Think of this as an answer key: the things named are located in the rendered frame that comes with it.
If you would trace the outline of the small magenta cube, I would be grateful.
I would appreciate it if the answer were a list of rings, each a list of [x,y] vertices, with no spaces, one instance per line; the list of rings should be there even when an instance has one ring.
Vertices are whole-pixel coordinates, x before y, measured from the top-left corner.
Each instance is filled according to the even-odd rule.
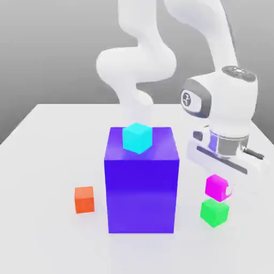
[[[218,202],[223,202],[232,195],[232,191],[227,194],[228,181],[216,174],[209,176],[205,184],[205,194]]]

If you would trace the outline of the small green cube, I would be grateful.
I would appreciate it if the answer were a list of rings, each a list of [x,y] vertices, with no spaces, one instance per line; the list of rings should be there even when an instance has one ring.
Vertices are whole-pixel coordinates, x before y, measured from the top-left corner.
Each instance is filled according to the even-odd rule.
[[[229,209],[225,202],[207,199],[201,204],[200,217],[211,227],[217,227],[227,221]]]

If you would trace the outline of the small orange cube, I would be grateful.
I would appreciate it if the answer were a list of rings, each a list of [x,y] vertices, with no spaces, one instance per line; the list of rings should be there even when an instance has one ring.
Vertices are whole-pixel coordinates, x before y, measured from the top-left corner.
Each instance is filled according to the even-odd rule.
[[[76,187],[74,190],[74,203],[77,214],[94,212],[95,203],[93,187]]]

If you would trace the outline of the large blue box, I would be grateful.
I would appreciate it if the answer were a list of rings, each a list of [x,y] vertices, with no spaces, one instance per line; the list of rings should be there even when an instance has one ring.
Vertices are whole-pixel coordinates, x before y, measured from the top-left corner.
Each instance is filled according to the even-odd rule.
[[[136,154],[110,128],[104,157],[109,233],[173,233],[179,155],[172,129],[155,127],[153,145]]]

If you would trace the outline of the small cyan cube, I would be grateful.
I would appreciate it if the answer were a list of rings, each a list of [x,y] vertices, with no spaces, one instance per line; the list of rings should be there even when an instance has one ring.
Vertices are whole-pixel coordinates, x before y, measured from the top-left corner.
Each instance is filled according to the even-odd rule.
[[[153,128],[134,123],[122,130],[123,148],[141,154],[153,144]]]

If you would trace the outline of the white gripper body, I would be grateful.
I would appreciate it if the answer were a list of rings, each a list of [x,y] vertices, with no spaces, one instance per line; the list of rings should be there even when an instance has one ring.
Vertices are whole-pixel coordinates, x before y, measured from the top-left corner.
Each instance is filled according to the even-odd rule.
[[[267,158],[248,149],[244,152],[238,149],[235,156],[224,159],[216,156],[197,140],[189,141],[187,157],[209,174],[217,174],[233,186],[260,187],[263,177],[270,170]]]

